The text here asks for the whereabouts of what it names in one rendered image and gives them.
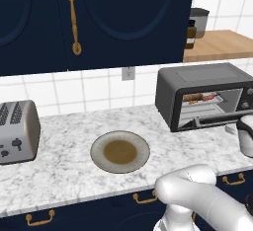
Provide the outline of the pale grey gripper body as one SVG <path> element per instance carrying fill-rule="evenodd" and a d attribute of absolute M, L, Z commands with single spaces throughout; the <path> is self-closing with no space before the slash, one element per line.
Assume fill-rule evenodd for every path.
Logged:
<path fill-rule="evenodd" d="M 236 128 L 236 124 L 235 123 L 229 123 L 225 126 L 225 131 L 230 133 L 230 134 L 233 134 L 233 135 L 236 135 L 237 134 L 237 128 Z"/>

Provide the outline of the toaster oven glass door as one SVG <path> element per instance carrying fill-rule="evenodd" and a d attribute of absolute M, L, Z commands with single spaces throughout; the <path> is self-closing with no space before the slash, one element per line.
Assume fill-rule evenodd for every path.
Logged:
<path fill-rule="evenodd" d="M 236 123 L 243 116 L 253 115 L 253 110 L 240 111 L 237 113 L 226 113 L 218 115 L 196 116 L 182 126 L 178 127 L 179 131 L 202 129 Z"/>

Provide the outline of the kebab skewer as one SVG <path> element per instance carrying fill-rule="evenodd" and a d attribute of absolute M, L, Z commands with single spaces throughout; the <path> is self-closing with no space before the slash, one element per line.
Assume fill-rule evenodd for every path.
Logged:
<path fill-rule="evenodd" d="M 196 104 L 198 101 L 204 101 L 204 102 L 207 102 L 209 100 L 213 100 L 215 97 L 218 97 L 220 96 L 220 94 L 211 94 L 211 95 L 206 95 L 206 96 L 202 96 L 200 99 L 198 100 L 192 100 L 192 101 L 189 101 L 189 105 L 193 105 L 193 104 Z"/>

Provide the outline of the grey toaster oven tray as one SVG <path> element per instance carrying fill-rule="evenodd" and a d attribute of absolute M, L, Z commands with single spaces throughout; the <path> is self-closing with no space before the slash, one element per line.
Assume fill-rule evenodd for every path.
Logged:
<path fill-rule="evenodd" d="M 207 105 L 217 105 L 217 104 L 226 103 L 226 102 L 227 102 L 227 99 L 225 99 L 222 95 L 215 97 L 213 100 L 209 100 L 207 102 L 198 101 L 196 104 L 193 104 L 193 105 L 189 105 L 189 102 L 182 101 L 181 110 L 185 111 L 186 109 L 192 109 L 192 108 L 197 108 L 197 107 L 202 107 L 202 106 L 207 106 Z"/>

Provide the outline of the brown baguette bread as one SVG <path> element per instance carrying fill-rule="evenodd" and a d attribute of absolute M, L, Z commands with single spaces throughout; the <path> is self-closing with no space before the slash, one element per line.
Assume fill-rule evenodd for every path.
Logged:
<path fill-rule="evenodd" d="M 183 102 L 199 101 L 203 98 L 202 93 L 188 94 L 183 96 Z"/>

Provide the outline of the dark grey toaster oven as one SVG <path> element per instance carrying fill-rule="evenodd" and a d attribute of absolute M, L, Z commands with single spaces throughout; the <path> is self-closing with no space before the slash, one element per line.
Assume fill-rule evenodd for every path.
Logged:
<path fill-rule="evenodd" d="M 173 132 L 196 116 L 253 110 L 253 77 L 229 62 L 162 68 L 158 71 L 155 106 Z M 226 103 L 181 110 L 188 94 L 221 94 Z M 249 104 L 243 109 L 242 103 Z"/>

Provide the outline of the navy cupboard door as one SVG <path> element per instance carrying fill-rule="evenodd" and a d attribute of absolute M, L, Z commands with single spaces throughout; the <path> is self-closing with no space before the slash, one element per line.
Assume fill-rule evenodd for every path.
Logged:
<path fill-rule="evenodd" d="M 58 0 L 0 0 L 0 76 L 66 69 Z"/>
<path fill-rule="evenodd" d="M 69 70 L 183 60 L 192 0 L 75 0 L 80 55 L 72 51 L 70 2 L 58 4 Z"/>

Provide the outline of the silver toaster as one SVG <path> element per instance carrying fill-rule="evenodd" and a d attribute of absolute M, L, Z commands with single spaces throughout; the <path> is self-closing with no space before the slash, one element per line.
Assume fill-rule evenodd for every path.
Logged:
<path fill-rule="evenodd" d="M 0 104 L 0 165 L 33 161 L 40 136 L 41 124 L 34 101 Z"/>

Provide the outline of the navy drawer front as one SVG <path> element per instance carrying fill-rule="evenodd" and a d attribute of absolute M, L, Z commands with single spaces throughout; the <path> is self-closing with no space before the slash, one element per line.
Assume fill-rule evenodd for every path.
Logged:
<path fill-rule="evenodd" d="M 141 191 L 145 192 L 144 198 L 149 198 L 152 190 Z M 158 198 L 152 203 L 137 204 L 132 198 L 134 193 L 139 192 L 112 198 L 112 205 L 116 209 L 113 231 L 153 231 L 155 224 L 163 216 L 166 205 Z"/>
<path fill-rule="evenodd" d="M 234 178 L 237 174 L 243 173 L 245 177 L 245 183 L 238 186 L 229 186 L 222 181 L 223 176 L 231 176 Z M 232 174 L 225 174 L 216 177 L 216 186 L 225 193 L 232 196 L 234 199 L 241 203 L 246 202 L 247 195 L 253 193 L 253 170 L 240 171 Z"/>
<path fill-rule="evenodd" d="M 0 218 L 0 231 L 104 231 L 105 217 L 114 209 L 109 198 L 56 207 L 53 220 L 43 226 L 29 227 L 26 215 Z M 31 212 L 33 222 L 48 219 L 48 209 Z"/>

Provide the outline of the wooden shelf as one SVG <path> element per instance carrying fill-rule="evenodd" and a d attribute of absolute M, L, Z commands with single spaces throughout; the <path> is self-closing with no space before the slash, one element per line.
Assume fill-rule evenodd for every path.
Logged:
<path fill-rule="evenodd" d="M 253 57 L 253 39 L 230 30 L 206 31 L 192 49 L 186 49 L 183 62 L 215 61 Z"/>

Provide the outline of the dark glass jar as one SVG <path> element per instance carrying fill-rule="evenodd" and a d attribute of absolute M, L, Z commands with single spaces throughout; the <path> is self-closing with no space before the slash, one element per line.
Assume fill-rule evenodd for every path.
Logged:
<path fill-rule="evenodd" d="M 196 39 L 196 33 L 197 28 L 195 27 L 195 20 L 190 20 L 188 23 L 188 31 L 187 31 L 187 37 L 186 37 L 186 49 L 192 49 L 194 47 L 195 39 Z"/>

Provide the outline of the grey canister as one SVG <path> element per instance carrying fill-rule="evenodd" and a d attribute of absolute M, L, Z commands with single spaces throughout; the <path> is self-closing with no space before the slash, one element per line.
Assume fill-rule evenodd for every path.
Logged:
<path fill-rule="evenodd" d="M 191 9 L 190 19 L 195 21 L 197 39 L 201 39 L 205 35 L 209 13 L 209 10 L 203 8 Z"/>

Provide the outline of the grey plate with brown centre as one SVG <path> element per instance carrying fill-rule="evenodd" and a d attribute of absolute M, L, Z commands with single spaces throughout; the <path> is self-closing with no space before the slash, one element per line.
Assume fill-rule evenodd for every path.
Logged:
<path fill-rule="evenodd" d="M 90 155 L 100 169 L 113 174 L 126 174 L 145 165 L 150 148 L 140 135 L 116 130 L 99 136 L 91 146 Z"/>

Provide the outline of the grey wall socket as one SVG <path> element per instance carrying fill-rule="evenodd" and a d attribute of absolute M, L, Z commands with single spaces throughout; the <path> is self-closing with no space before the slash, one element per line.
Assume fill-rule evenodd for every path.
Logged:
<path fill-rule="evenodd" d="M 134 80 L 135 79 L 135 67 L 123 67 L 122 68 L 122 80 Z"/>

